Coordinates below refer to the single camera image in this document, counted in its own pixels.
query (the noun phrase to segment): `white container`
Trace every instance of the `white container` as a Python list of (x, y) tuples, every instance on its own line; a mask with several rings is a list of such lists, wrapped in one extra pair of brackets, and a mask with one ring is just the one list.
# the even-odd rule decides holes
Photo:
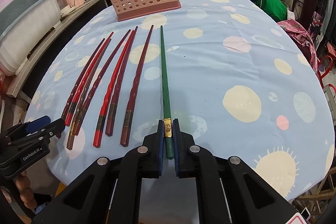
[(39, 40), (61, 17), (56, 0), (39, 0), (0, 35), (0, 69), (13, 75)]

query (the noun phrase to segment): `green chopstick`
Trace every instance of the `green chopstick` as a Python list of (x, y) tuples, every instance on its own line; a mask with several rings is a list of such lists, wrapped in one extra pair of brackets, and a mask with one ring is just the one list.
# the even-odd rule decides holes
[(165, 124), (165, 142), (166, 142), (166, 156), (167, 159), (172, 160), (174, 158), (174, 149), (172, 141), (172, 122), (171, 111), (169, 101), (169, 88), (168, 88), (168, 75), (166, 64), (166, 50), (165, 41), (163, 37), (163, 26), (160, 28), (161, 35), (161, 70), (162, 70), (162, 98), (163, 98), (163, 118)]

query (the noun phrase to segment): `light blue tablecloth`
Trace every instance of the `light blue tablecloth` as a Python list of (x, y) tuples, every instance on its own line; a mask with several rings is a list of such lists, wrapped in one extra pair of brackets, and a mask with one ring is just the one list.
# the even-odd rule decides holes
[[(215, 156), (236, 155), (287, 200), (323, 179), (334, 155), (331, 114), (317, 77), (290, 37), (249, 0), (180, 0), (182, 8), (118, 22), (109, 7), (87, 23), (57, 56), (28, 109), (27, 120), (60, 117), (85, 62), (114, 31), (98, 72), (128, 29), (139, 26), (127, 64), (112, 137), (92, 145), (114, 58), (91, 102), (74, 148), (69, 128), (51, 139), (53, 174), (69, 184), (101, 156), (122, 157), (156, 132), (161, 102), (160, 25), (164, 25), (172, 118)], [(125, 109), (150, 26), (152, 34), (137, 96), (130, 143), (119, 144)], [(160, 180), (144, 180), (140, 221), (196, 223), (193, 179), (178, 180), (164, 160)]]

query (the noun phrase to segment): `metal band on chopstick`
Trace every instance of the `metal band on chopstick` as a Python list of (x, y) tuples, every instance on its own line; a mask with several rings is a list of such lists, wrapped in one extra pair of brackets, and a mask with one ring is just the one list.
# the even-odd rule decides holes
[(123, 78), (124, 78), (125, 69), (126, 69), (126, 65), (127, 65), (127, 62), (128, 62), (128, 57), (129, 57), (129, 54), (131, 52), (131, 48), (132, 48), (132, 44), (133, 44), (135, 35), (137, 33), (137, 28), (138, 27), (136, 27), (135, 30), (134, 30), (134, 35), (133, 35), (132, 40), (130, 42), (130, 46), (127, 48), (123, 63), (121, 64), (121, 67), (120, 67), (117, 83), (115, 84), (115, 87), (114, 87), (114, 93), (112, 95), (112, 99), (111, 99), (111, 103), (110, 103), (109, 114), (107, 115), (106, 130), (105, 130), (105, 134), (109, 137), (112, 136), (112, 134), (113, 134), (113, 127), (114, 127), (114, 121), (115, 121), (116, 113), (117, 113), (117, 105), (118, 105), (118, 100), (119, 100), (121, 83), (122, 83)]
[(78, 135), (79, 130), (82, 126), (83, 120), (85, 118), (85, 114), (90, 106), (90, 102), (95, 94), (95, 91), (100, 83), (101, 78), (104, 76), (104, 73), (106, 72), (108, 66), (110, 65), (112, 59), (114, 58), (114, 56), (116, 55), (116, 53), (118, 52), (119, 48), (121, 47), (122, 43), (125, 41), (126, 37), (128, 36), (128, 34), (130, 33), (131, 30), (128, 30), (127, 33), (124, 35), (124, 37), (120, 40), (120, 42), (118, 43), (118, 45), (115, 47), (115, 49), (113, 50), (113, 52), (111, 53), (111, 55), (109, 56), (109, 58), (107, 59), (106, 63), (104, 64), (103, 68), (101, 69), (100, 73), (98, 74), (97, 79), (95, 80), (91, 90), (88, 93), (87, 98), (85, 99), (85, 102), (83, 104), (83, 107), (80, 109), (79, 114), (78, 114), (78, 119), (75, 122), (75, 129), (74, 134), (75, 136)]
[(133, 86), (131, 89), (131, 93), (129, 95), (129, 100), (127, 103), (126, 113), (125, 113), (125, 119), (124, 119), (124, 125), (121, 132), (121, 138), (120, 138), (120, 144), (124, 147), (128, 146), (129, 142), (129, 135), (131, 132), (131, 125), (132, 125), (132, 119), (133, 119), (133, 112), (135, 107), (135, 100), (137, 98), (138, 88), (139, 88), (139, 82), (140, 82), (140, 76), (143, 68), (143, 63), (145, 61), (146, 52), (149, 44), (149, 40), (151, 39), (152, 31), (153, 31), (154, 25), (151, 26), (151, 29), (148, 33), (147, 40), (145, 42), (145, 45), (143, 47), (141, 57), (139, 60), (138, 67), (136, 69), (135, 77), (133, 80)]
[(97, 46), (97, 48), (93, 51), (92, 55), (90, 56), (89, 60), (86, 62), (83, 70), (81, 71), (76, 83), (75, 83), (75, 86), (73, 87), (71, 93), (70, 93), (70, 96), (67, 100), (67, 104), (65, 105), (64, 109), (63, 109), (63, 113), (61, 115), (61, 119), (65, 120), (65, 118), (67, 117), (67, 114), (68, 114), (68, 111), (69, 111), (69, 107), (70, 107), (70, 104), (72, 102), (72, 99), (76, 93), (76, 90), (77, 90), (77, 87), (78, 85), (80, 84), (83, 76), (84, 76), (84, 73), (86, 72), (87, 68), (89, 67), (92, 59), (94, 58), (95, 54), (97, 53), (98, 49), (100, 48), (101, 44), (103, 44), (105, 38), (103, 38), (103, 40), (99, 43), (99, 45)]
[(99, 63), (100, 63), (102, 57), (104, 56), (104, 53), (105, 53), (107, 47), (108, 47), (108, 44), (105, 45), (105, 48), (103, 49), (101, 55), (98, 57), (97, 62), (95, 63), (95, 65), (94, 65), (92, 71), (90, 72), (90, 76), (89, 76), (89, 78), (87, 79), (86, 84), (85, 84), (85, 87), (84, 87), (84, 89), (83, 89), (83, 92), (82, 92), (82, 94), (81, 94), (81, 96), (80, 96), (80, 98), (79, 98), (79, 102), (78, 102), (78, 105), (77, 105), (77, 108), (76, 108), (76, 112), (75, 112), (75, 114), (74, 114), (74, 116), (73, 116), (73, 119), (72, 119), (72, 122), (71, 122), (70, 131), (69, 131), (69, 136), (68, 136), (67, 148), (68, 148), (69, 150), (72, 150), (73, 145), (74, 145), (74, 140), (75, 140), (74, 129), (75, 129), (75, 122), (76, 122), (76, 120), (77, 120), (77, 118), (78, 118), (79, 110), (80, 110), (80, 109), (82, 108), (82, 106), (83, 106), (83, 102), (84, 102), (84, 100), (85, 100), (86, 93), (87, 93), (87, 91), (89, 90), (89, 87), (90, 87), (90, 84), (91, 84), (91, 82), (92, 82), (92, 79), (93, 79), (93, 77), (94, 77), (94, 75), (95, 75), (95, 73), (96, 73), (96, 70), (97, 70), (97, 68), (98, 68), (98, 66), (99, 66)]
[(106, 114), (107, 114), (107, 109), (109, 106), (110, 98), (111, 98), (111, 93), (114, 87), (114, 84), (117, 79), (118, 72), (121, 67), (121, 62), (124, 60), (125, 54), (128, 50), (129, 47), (132, 47), (131, 42), (133, 42), (133, 38), (135, 35), (135, 32), (137, 31), (138, 26), (135, 28), (134, 31), (131, 32), (131, 35), (128, 38), (127, 43), (125, 44), (123, 51), (121, 52), (121, 55), (118, 59), (118, 62), (114, 68), (113, 74), (111, 76), (111, 81), (109, 83), (109, 86), (107, 88), (106, 94), (104, 96), (104, 101), (103, 105), (101, 106), (99, 117), (98, 117), (98, 122), (97, 122), (97, 127), (96, 127), (96, 132), (94, 134), (94, 139), (93, 139), (93, 146), (99, 148), (101, 144), (101, 138), (103, 135), (103, 130), (104, 130), (104, 125), (105, 125), (105, 119), (106, 119)]
[(172, 122), (171, 122), (166, 49), (165, 49), (165, 41), (164, 41), (164, 36), (163, 36), (163, 26), (160, 27), (160, 38), (161, 38), (163, 118), (164, 118), (164, 124), (165, 124), (166, 155), (167, 155), (167, 159), (172, 160), (174, 158), (174, 148), (173, 148), (173, 142), (172, 142), (172, 127), (171, 127)]
[(84, 75), (84, 77), (83, 77), (83, 79), (82, 79), (82, 81), (81, 81), (81, 83), (80, 83), (80, 85), (79, 85), (79, 87), (78, 87), (76, 93), (75, 93), (75, 96), (74, 96), (73, 99), (72, 99), (72, 102), (71, 102), (71, 105), (70, 105), (70, 109), (69, 109), (68, 115), (67, 115), (67, 117), (66, 117), (66, 119), (65, 119), (65, 125), (66, 125), (67, 127), (68, 127), (68, 126), (70, 125), (70, 123), (71, 123), (72, 116), (73, 116), (73, 114), (74, 114), (74, 112), (75, 112), (75, 110), (76, 110), (76, 106), (77, 106), (79, 97), (80, 97), (80, 95), (81, 95), (81, 93), (82, 93), (82, 91), (83, 91), (83, 88), (84, 88), (84, 86), (85, 86), (85, 84), (86, 84), (86, 81), (87, 81), (89, 75), (90, 75), (90, 72), (92, 71), (93, 66), (94, 66), (95, 63), (97, 62), (97, 59), (98, 59), (98, 57), (100, 56), (100, 54), (102, 53), (104, 47), (106, 46), (106, 44), (109, 44), (110, 41), (111, 41), (110, 39), (107, 39), (107, 40), (104, 42), (103, 46), (99, 49), (98, 53), (96, 54), (96, 56), (95, 56), (94, 59), (92, 60), (92, 63), (91, 63), (90, 66), (88, 67), (88, 69), (87, 69), (87, 71), (86, 71), (86, 73), (85, 73), (85, 75)]

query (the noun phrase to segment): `red object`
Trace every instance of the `red object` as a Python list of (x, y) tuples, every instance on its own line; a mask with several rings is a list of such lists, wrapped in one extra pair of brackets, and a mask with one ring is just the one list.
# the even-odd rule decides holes
[(81, 81), (81, 83), (80, 83), (80, 85), (79, 85), (76, 93), (75, 93), (75, 96), (72, 99), (68, 115), (67, 115), (67, 117), (65, 119), (65, 125), (67, 127), (71, 123), (72, 116), (73, 116), (73, 114), (74, 114), (74, 112), (76, 110), (76, 105), (77, 105), (79, 97), (80, 97), (80, 95), (81, 95), (81, 93), (83, 91), (83, 88), (84, 88), (84, 86), (86, 84), (86, 81), (87, 81), (87, 79), (88, 79), (88, 77), (90, 75), (90, 72), (92, 71), (95, 63), (97, 62), (97, 59), (98, 59), (99, 55), (102, 53), (105, 45), (108, 44), (108, 43), (110, 43), (110, 41), (111, 41), (110, 38), (111, 38), (112, 35), (113, 35), (113, 32), (109, 35), (109, 37), (107, 38), (107, 40), (105, 41), (105, 43), (103, 44), (103, 46), (99, 49), (98, 53), (96, 54), (96, 56), (92, 60), (90, 66), (88, 67), (88, 69), (87, 69), (87, 71), (86, 71), (86, 73), (85, 73), (85, 75), (84, 75), (84, 77), (83, 77), (83, 79), (82, 79), (82, 81)]
[(69, 98), (68, 98), (68, 100), (67, 100), (67, 104), (66, 104), (65, 107), (64, 107), (64, 110), (63, 110), (63, 113), (62, 113), (62, 116), (61, 116), (61, 118), (62, 118), (63, 120), (65, 120), (65, 118), (67, 117), (67, 114), (68, 114), (68, 111), (69, 111), (69, 108), (70, 108), (70, 104), (71, 104), (71, 102), (72, 102), (72, 99), (73, 99), (73, 97), (74, 97), (76, 91), (77, 91), (77, 87), (78, 87), (79, 83), (81, 82), (81, 80), (82, 80), (82, 78), (83, 78), (83, 76), (84, 76), (84, 73), (86, 72), (88, 66), (90, 65), (92, 59), (94, 58), (94, 56), (95, 56), (95, 54), (97, 53), (98, 49), (100, 48), (101, 44), (103, 44), (104, 40), (105, 40), (105, 38), (103, 38), (103, 40), (99, 43), (98, 47), (94, 50), (94, 52), (93, 52), (92, 55), (90, 56), (90, 59), (89, 59), (89, 60), (87, 61), (87, 63), (85, 64), (85, 66), (84, 66), (84, 68), (83, 68), (81, 74), (79, 75), (79, 77), (78, 77), (78, 79), (77, 79), (77, 81), (76, 81), (76, 83), (75, 83), (75, 86), (73, 87), (73, 89), (72, 89), (72, 91), (71, 91), (71, 93), (70, 93), (70, 96), (69, 96)]
[(144, 64), (144, 61), (145, 61), (149, 40), (151, 39), (153, 27), (154, 26), (152, 25), (151, 29), (148, 33), (145, 45), (143, 47), (141, 57), (140, 57), (140, 60), (139, 60), (139, 64), (138, 64), (138, 67), (136, 69), (135, 77), (134, 77), (134, 80), (133, 80), (133, 86), (132, 86), (132, 89), (131, 89), (131, 93), (129, 95), (129, 100), (128, 100), (128, 103), (127, 103), (124, 125), (123, 125), (123, 129), (122, 129), (122, 132), (121, 132), (121, 138), (120, 138), (120, 144), (124, 147), (128, 146), (128, 142), (129, 142), (129, 135), (130, 135), (130, 132), (131, 132), (133, 111), (134, 111), (134, 107), (135, 107), (135, 100), (137, 98), (140, 76), (141, 76), (143, 64)]
[(121, 83), (124, 78), (128, 57), (131, 52), (132, 44), (133, 44), (135, 35), (137, 33), (137, 30), (138, 30), (138, 26), (134, 30), (132, 40), (130, 42), (129, 47), (127, 48), (123, 63), (121, 64), (121, 67), (120, 67), (120, 72), (118, 74), (117, 83), (115, 84), (115, 87), (114, 87), (114, 93), (112, 95), (112, 99), (110, 103), (109, 114), (107, 115), (106, 130), (105, 130), (105, 134), (109, 137), (112, 136), (113, 134), (114, 120), (115, 120), (116, 112), (117, 112), (117, 105), (118, 105), (118, 100), (119, 100)]
[(120, 40), (120, 42), (118, 43), (118, 45), (115, 47), (115, 49), (113, 50), (113, 52), (111, 53), (110, 57), (108, 58), (108, 60), (106, 61), (106, 63), (104, 64), (103, 68), (101, 69), (100, 73), (98, 74), (97, 79), (95, 80), (95, 82), (93, 83), (93, 86), (83, 104), (82, 109), (79, 112), (78, 115), (78, 121), (75, 124), (75, 129), (74, 129), (74, 134), (75, 136), (78, 135), (79, 130), (82, 126), (83, 120), (85, 118), (85, 114), (89, 108), (90, 102), (95, 94), (95, 91), (100, 83), (101, 78), (103, 77), (104, 73), (106, 72), (109, 64), (111, 63), (112, 59), (114, 58), (114, 56), (116, 55), (117, 51), (119, 50), (119, 48), (121, 47), (121, 44), (124, 42), (124, 40), (126, 39), (126, 37), (128, 36), (129, 32), (131, 30), (128, 30), (127, 33), (124, 35), (124, 37)]
[(103, 130), (104, 130), (104, 124), (105, 124), (105, 119), (106, 119), (106, 114), (107, 114), (107, 109), (108, 105), (110, 102), (111, 98), (111, 93), (114, 87), (114, 83), (116, 81), (118, 72), (120, 70), (121, 62), (123, 61), (126, 51), (128, 50), (129, 47), (131, 47), (131, 41), (133, 41), (133, 36), (134, 36), (134, 31), (131, 32), (131, 35), (129, 36), (127, 43), (125, 44), (123, 51), (121, 52), (121, 55), (118, 59), (118, 62), (114, 68), (113, 74), (111, 76), (111, 81), (109, 83), (109, 86), (107, 88), (106, 94), (104, 96), (104, 102), (103, 105), (100, 109), (99, 117), (98, 117), (98, 122), (97, 122), (97, 127), (96, 127), (96, 132), (94, 134), (94, 139), (93, 139), (93, 146), (99, 148), (101, 144), (101, 137), (103, 135)]

